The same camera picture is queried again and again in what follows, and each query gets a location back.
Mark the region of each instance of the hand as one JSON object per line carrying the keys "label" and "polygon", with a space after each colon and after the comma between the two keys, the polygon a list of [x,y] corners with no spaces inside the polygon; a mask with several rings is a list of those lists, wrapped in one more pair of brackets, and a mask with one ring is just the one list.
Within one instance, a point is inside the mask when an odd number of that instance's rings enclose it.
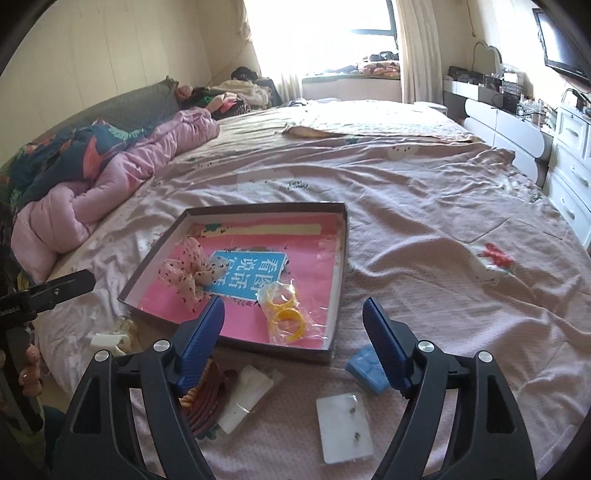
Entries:
{"label": "hand", "polygon": [[[39,361],[41,354],[36,346],[31,345],[27,349],[27,359],[29,365],[22,369],[18,376],[18,383],[22,385],[22,394],[26,397],[38,397],[41,395],[41,371],[39,370]],[[4,367],[6,362],[6,354],[0,350],[0,368]],[[0,411],[5,411],[7,408],[4,399],[0,398]]]}

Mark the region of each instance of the wall-mounted tv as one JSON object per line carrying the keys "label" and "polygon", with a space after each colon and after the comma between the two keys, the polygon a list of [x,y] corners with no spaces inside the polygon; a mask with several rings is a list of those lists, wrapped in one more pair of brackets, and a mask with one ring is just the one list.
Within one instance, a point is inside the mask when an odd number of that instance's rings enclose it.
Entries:
{"label": "wall-mounted tv", "polygon": [[585,76],[579,59],[558,28],[554,26],[541,8],[534,8],[533,11],[535,21],[538,24],[538,38],[544,49],[546,66],[553,68],[562,75],[591,86],[591,82]]}

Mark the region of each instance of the metal screw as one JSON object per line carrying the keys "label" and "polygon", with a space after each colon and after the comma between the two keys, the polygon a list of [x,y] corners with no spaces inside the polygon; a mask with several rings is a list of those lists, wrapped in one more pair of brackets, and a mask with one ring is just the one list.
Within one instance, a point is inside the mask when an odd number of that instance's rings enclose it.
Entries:
{"label": "metal screw", "polygon": [[107,350],[101,350],[95,353],[95,360],[97,362],[104,362],[109,358],[109,352]]}
{"label": "metal screw", "polygon": [[431,342],[423,340],[422,342],[418,343],[418,349],[425,353],[431,353],[435,350],[435,346]]}
{"label": "metal screw", "polygon": [[164,352],[168,350],[169,347],[170,342],[168,340],[158,340],[158,342],[154,344],[154,350],[156,350],[157,352]]}
{"label": "metal screw", "polygon": [[492,362],[492,355],[489,352],[487,352],[486,350],[483,350],[482,352],[480,352],[478,354],[478,358],[486,364],[489,364]]}

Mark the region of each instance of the blue soap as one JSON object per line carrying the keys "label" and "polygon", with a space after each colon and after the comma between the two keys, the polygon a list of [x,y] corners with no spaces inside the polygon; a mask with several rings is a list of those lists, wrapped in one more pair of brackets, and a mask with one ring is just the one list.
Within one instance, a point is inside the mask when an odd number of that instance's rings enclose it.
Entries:
{"label": "blue soap", "polygon": [[361,385],[374,395],[380,395],[390,386],[373,345],[363,347],[349,359],[345,367]]}

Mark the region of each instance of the person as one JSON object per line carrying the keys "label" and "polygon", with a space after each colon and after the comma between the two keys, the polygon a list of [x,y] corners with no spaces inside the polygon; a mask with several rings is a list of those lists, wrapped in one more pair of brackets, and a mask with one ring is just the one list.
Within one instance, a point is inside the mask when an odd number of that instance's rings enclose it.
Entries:
{"label": "person", "polygon": [[[41,395],[41,371],[39,363],[41,354],[34,345],[27,349],[29,365],[22,369],[18,382],[22,386],[22,392],[26,397],[37,398]],[[4,366],[6,354],[0,350],[0,368]],[[66,415],[57,408],[43,406],[44,426],[42,431],[30,436],[11,427],[11,431],[17,442],[21,445],[31,462],[39,469],[51,470],[56,441],[66,421]],[[10,409],[0,393],[0,416],[10,417]]]}

